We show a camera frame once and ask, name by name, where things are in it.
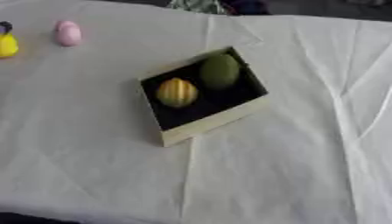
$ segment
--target green ball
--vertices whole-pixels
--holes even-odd
[[[229,54],[219,54],[206,59],[200,69],[204,84],[214,90],[229,88],[240,74],[240,65]]]

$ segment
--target table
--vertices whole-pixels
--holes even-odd
[[[54,44],[58,19],[82,45]],[[392,24],[0,2],[0,207],[91,223],[390,223]],[[236,46],[258,113],[161,147],[136,78]]]

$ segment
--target white tablecloth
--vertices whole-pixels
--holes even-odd
[[[84,43],[51,41],[58,19]],[[0,211],[91,223],[392,223],[392,24],[0,1]],[[162,148],[135,78],[237,46],[258,113]]]

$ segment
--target box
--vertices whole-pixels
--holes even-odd
[[[240,64],[240,77],[225,90],[204,87],[199,77],[203,61],[216,53],[228,53]],[[198,90],[198,99],[185,108],[169,108],[156,97],[163,81],[178,77],[190,81]],[[208,52],[170,66],[149,78],[140,80],[145,98],[160,128],[164,146],[170,146],[199,133],[217,128],[254,113],[268,93],[240,54],[233,48]]]

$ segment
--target pink sphere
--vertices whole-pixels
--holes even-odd
[[[72,21],[59,21],[55,26],[55,38],[63,46],[81,43],[81,28]]]

